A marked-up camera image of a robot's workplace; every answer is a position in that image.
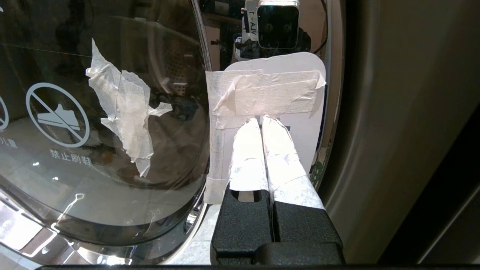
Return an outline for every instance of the torn tape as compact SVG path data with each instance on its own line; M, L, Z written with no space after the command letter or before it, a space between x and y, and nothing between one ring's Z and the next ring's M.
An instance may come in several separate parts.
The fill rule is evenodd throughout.
M274 201L325 209L303 169L287 128L263 117L262 125L268 186Z
M223 89L218 103L210 104L216 116L215 128L237 128L258 115L310 112L318 89L324 85L319 71L237 75L226 91ZM210 92L217 94L221 90Z
M235 134L228 180L231 190L268 190L262 136L255 118Z
M160 103L156 109L151 108L148 105L150 87L136 74L125 70L120 72L108 62L93 39L92 63L85 74L90 77L88 84L107 114L107 118L100 119L100 122L119 137L140 176L145 177L153 155L148 117L171 111L171 104Z

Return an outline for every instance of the door glass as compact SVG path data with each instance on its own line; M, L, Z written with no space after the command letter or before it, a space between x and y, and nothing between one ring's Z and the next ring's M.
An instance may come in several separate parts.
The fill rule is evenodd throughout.
M32 211L45 224L92 243L144 241L185 218L208 162L204 62L189 1L4 0L1 8L4 189L27 207L40 203ZM125 135L138 126L129 118L136 102L117 114L124 133L102 120L110 116L85 75L92 39L106 61L148 86L148 107L171 106L146 116L143 136ZM142 147L153 154L138 154ZM146 175L136 158L149 162Z

